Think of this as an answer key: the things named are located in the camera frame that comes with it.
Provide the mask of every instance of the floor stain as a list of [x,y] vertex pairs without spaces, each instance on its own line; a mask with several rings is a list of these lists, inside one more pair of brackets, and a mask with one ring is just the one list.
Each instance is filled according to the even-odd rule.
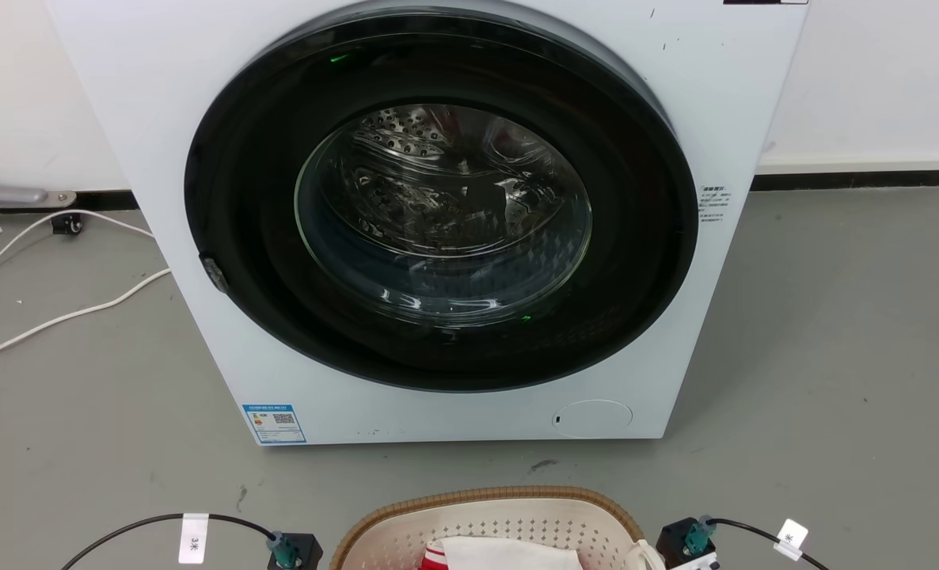
[[234,505],[237,508],[238,512],[241,512],[241,502],[245,500],[245,497],[248,495],[248,487],[241,485],[241,495],[238,496],[238,504]]
[[528,470],[527,475],[532,475],[532,473],[536,473],[539,469],[543,469],[546,466],[555,466],[560,462],[559,459],[543,459],[542,462],[534,463],[534,466],[531,466],[530,470]]

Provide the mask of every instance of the door glass window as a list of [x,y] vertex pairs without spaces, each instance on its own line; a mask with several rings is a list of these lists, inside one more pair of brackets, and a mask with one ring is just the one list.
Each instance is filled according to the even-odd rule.
[[585,255],[582,180],[541,136],[450,104],[382,108],[339,127],[295,187],[310,255],[365,306],[466,328],[528,320]]

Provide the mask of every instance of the white tag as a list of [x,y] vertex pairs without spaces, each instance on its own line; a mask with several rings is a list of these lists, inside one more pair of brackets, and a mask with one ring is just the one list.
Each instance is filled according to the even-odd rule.
[[806,537],[806,527],[800,526],[794,519],[787,519],[787,522],[783,523],[780,533],[776,534],[776,538],[780,541],[773,548],[789,559],[799,560],[801,554],[803,554],[800,552],[800,545],[804,544],[804,538]]
[[181,548],[177,562],[202,564],[206,556],[206,533],[209,531],[209,513],[186,512],[181,517]]

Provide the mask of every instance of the white baseboard trim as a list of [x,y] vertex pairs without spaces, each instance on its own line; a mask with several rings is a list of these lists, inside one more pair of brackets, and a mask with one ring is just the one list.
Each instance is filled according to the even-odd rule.
[[818,174],[818,173],[893,173],[901,170],[939,170],[939,158],[874,158],[832,160],[798,160],[763,158],[756,174]]

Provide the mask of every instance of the black door rim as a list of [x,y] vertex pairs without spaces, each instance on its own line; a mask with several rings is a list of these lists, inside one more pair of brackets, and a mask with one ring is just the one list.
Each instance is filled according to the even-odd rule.
[[[365,61],[369,54],[401,64],[382,72],[382,64]],[[523,85],[527,80],[533,83]],[[361,93],[357,86],[375,88]],[[643,93],[648,88],[581,48],[498,16],[391,9],[325,22],[279,40],[213,102],[188,153],[188,224],[201,257],[219,267],[241,310],[339,371],[435,392],[563,378],[642,335],[672,302],[694,255],[698,205],[690,170],[658,104]],[[285,230],[282,219],[292,224],[293,216],[281,195],[288,173],[296,177],[296,162],[317,145],[311,140],[361,112],[435,102],[529,127],[592,188],[596,250],[568,281],[573,286],[552,299],[550,314],[536,318],[549,331],[495,329],[490,342],[449,350],[437,332],[423,340],[419,331],[358,314],[325,285],[317,264],[295,260],[299,234],[295,226],[297,237]],[[311,116],[314,108],[324,112]],[[306,129],[298,129],[297,115],[306,117]],[[291,201],[293,181],[286,184]],[[506,353],[501,343],[511,346]]]

